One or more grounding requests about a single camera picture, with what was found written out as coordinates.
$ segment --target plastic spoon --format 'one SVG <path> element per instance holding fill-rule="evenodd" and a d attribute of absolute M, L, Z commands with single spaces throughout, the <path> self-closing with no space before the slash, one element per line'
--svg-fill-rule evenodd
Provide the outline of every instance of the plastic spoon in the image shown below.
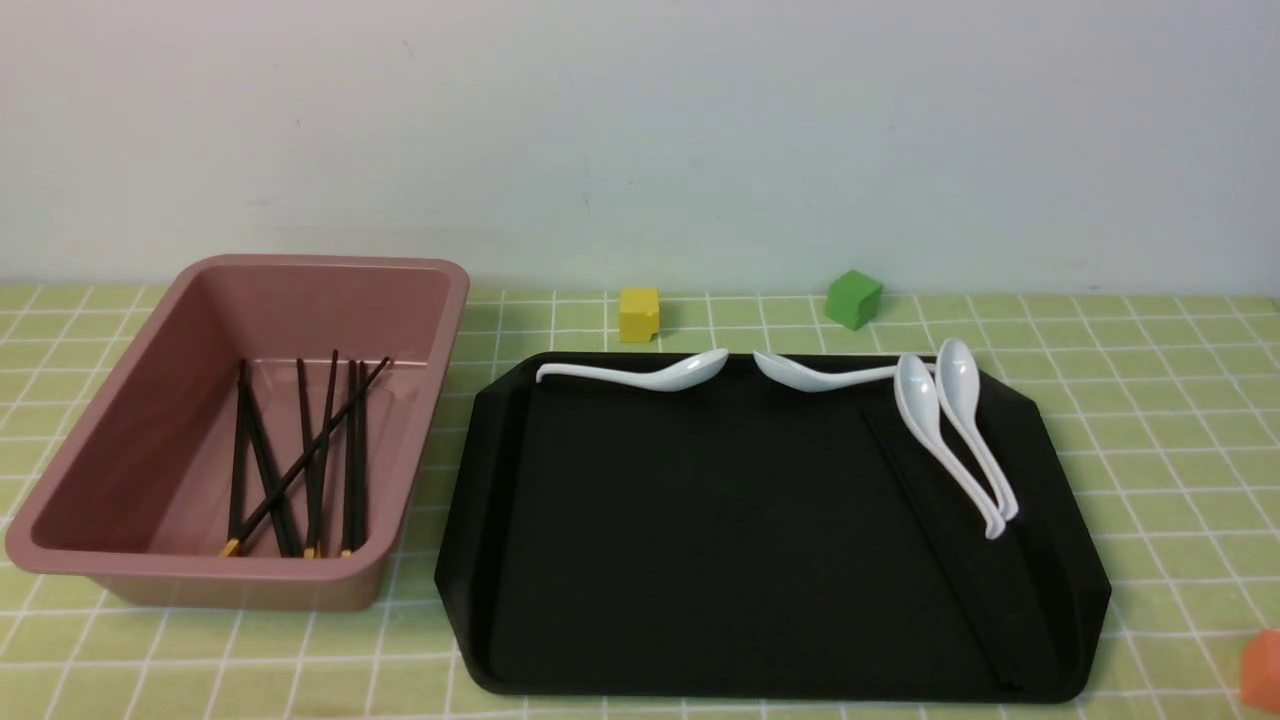
<path fill-rule="evenodd" d="M 979 383 L 978 361 L 974 360 L 969 346 L 955 337 L 943 342 L 942 350 L 938 351 L 938 404 L 987 475 L 987 482 L 991 483 L 991 489 L 996 493 L 1000 516 L 1005 520 L 1012 520 L 1018 515 L 1018 498 L 1014 497 L 1014 488 L 1009 487 L 1009 478 L 1005 477 L 1000 462 L 996 462 L 996 456 L 991 454 L 987 442 L 978 433 Z"/>
<path fill-rule="evenodd" d="M 712 350 L 685 357 L 653 373 L 628 373 L 626 370 L 609 370 L 590 365 L 548 363 L 538 368 L 536 382 L 543 382 L 543 378 L 547 375 L 572 375 L 655 392 L 678 392 L 716 377 L 716 373 L 719 373 L 721 368 L 724 366 L 726 360 L 728 360 L 728 350 Z"/>
<path fill-rule="evenodd" d="M 897 373 L 893 375 L 893 397 L 897 400 L 897 411 L 901 413 L 906 429 L 911 430 L 915 439 L 960 483 L 960 488 L 982 514 L 982 519 L 987 523 L 987 539 L 998 538 L 1005 532 L 1005 519 L 1000 516 L 996 503 L 987 497 L 978 480 L 969 474 L 942 439 L 938 391 L 933 387 L 929 370 L 915 355 L 902 355 L 899 359 Z"/>
<path fill-rule="evenodd" d="M 773 352 L 753 352 L 751 355 L 755 357 L 755 366 L 771 380 L 800 392 L 827 392 L 873 380 L 887 380 L 897 374 L 897 368 L 893 365 L 850 373 L 819 373 Z M 925 365 L 925 368 L 931 368 L 931 365 Z"/>

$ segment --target yellow cube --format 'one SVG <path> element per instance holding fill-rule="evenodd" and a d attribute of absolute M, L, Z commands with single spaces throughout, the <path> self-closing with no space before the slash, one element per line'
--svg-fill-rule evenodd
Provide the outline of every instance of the yellow cube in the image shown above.
<path fill-rule="evenodd" d="M 618 301 L 618 340 L 649 342 L 658 334 L 658 288 L 622 288 Z"/>

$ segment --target table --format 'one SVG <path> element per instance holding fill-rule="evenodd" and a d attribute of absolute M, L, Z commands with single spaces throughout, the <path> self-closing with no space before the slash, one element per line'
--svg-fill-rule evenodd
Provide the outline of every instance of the table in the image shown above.
<path fill-rule="evenodd" d="M 163 295 L 0 286 L 0 528 Z M 129 607 L 0 556 L 3 716 L 861 720 L 1261 717 L 1239 652 L 1280 628 L 1280 309 L 1263 297 L 666 293 L 621 345 L 616 295 L 472 291 L 379 601 L 312 615 Z M 472 395 L 544 350 L 927 352 L 961 337 L 1044 414 L 1115 585 L 1088 691 L 1059 707 L 507 698 L 470 680 L 431 579 Z"/>

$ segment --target pink plastic container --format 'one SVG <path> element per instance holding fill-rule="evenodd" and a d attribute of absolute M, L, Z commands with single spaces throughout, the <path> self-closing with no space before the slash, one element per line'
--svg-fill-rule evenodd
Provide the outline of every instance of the pink plastic container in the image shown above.
<path fill-rule="evenodd" d="M 87 575 L 140 605 L 358 610 L 374 601 L 408 505 L 468 287 L 443 260 L 228 255 L 184 270 L 72 429 L 5 537 L 32 573 Z M 330 352 L 376 363 L 369 396 L 369 538 L 335 557 L 342 432 L 325 482 L 324 559 L 279 556 L 264 520 L 227 542 L 241 357 L 282 471 L 302 450 L 294 359 L 319 428 Z M 344 397 L 339 372 L 338 398 Z M 246 514 L 262 498 L 247 462 Z M 305 488 L 289 491 L 306 528 Z"/>

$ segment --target white wall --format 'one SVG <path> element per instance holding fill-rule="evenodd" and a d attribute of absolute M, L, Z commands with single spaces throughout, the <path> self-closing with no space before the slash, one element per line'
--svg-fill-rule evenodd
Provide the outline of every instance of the white wall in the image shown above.
<path fill-rule="evenodd" d="M 0 277 L 1280 292 L 1276 0 L 0 3 Z"/>

